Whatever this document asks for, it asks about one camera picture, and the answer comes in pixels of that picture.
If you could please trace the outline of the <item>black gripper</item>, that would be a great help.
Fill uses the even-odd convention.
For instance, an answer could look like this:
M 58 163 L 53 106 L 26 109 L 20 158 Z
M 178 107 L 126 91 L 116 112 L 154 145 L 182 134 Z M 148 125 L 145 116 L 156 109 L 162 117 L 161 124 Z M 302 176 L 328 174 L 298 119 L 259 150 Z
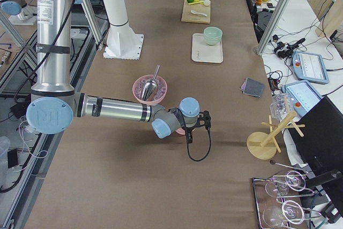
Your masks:
M 193 142 L 192 132 L 196 128 L 205 127 L 208 137 L 211 141 L 211 116 L 209 111 L 205 110 L 200 112 L 199 115 L 196 117 L 196 123 L 194 125 L 187 125 L 187 144 L 191 144 Z

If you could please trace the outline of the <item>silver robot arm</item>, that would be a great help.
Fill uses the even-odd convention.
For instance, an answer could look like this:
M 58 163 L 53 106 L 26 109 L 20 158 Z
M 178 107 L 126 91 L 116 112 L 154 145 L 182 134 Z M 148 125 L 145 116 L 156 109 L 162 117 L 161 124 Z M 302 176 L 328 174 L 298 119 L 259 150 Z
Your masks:
M 26 111 L 29 125 L 43 134 L 65 130 L 75 117 L 113 117 L 151 122 L 159 138 L 177 129 L 185 131 L 187 143 L 199 127 L 209 129 L 209 112 L 201 111 L 194 98 L 185 98 L 177 108 L 146 105 L 95 97 L 76 92 L 70 84 L 70 13 L 76 0 L 37 0 L 37 81 L 31 88 Z

